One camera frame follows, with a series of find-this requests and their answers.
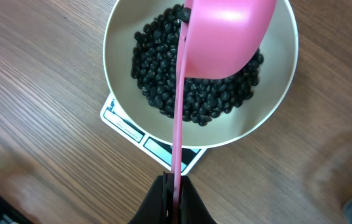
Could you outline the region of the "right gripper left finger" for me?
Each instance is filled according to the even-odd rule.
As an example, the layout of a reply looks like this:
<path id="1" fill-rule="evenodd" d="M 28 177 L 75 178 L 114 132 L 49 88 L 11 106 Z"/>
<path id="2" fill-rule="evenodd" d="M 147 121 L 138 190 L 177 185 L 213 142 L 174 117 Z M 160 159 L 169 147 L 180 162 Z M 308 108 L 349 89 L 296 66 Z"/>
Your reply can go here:
<path id="1" fill-rule="evenodd" d="M 171 224 L 174 174 L 157 176 L 129 224 Z"/>

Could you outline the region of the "black beans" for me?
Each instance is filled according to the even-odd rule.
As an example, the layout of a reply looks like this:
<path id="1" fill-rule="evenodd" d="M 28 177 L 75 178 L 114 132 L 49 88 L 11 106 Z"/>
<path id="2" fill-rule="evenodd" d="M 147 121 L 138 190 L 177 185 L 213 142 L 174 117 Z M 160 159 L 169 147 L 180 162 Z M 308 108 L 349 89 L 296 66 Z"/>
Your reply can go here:
<path id="1" fill-rule="evenodd" d="M 174 116 L 176 97 L 176 59 L 181 24 L 189 17 L 187 9 L 176 4 L 145 24 L 134 34 L 131 77 L 148 104 L 169 118 Z M 264 55 L 258 50 L 234 75 L 208 80 L 184 81 L 183 121 L 205 126 L 221 114 L 228 114 L 253 97 L 252 87 L 259 84 L 259 68 Z"/>

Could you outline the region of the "pink plastic measuring scoop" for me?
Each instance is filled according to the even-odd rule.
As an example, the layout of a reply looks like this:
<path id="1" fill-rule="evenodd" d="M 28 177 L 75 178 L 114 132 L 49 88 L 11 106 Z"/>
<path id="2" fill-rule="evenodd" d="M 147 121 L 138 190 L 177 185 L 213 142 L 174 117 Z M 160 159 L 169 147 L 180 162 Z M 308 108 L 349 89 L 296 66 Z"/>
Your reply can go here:
<path id="1" fill-rule="evenodd" d="M 189 22 L 181 25 L 176 65 L 171 173 L 172 222 L 178 222 L 181 193 L 183 95 L 186 78 L 223 79 L 255 54 L 269 27 L 276 0 L 193 0 Z"/>

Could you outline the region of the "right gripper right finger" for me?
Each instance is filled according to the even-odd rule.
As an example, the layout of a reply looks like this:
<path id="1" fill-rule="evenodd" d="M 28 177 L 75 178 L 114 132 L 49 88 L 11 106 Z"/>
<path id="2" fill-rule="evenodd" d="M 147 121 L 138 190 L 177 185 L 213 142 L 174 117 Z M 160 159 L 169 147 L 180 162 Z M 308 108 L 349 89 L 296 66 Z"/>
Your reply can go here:
<path id="1" fill-rule="evenodd" d="M 188 176 L 181 177 L 180 224 L 216 224 Z"/>

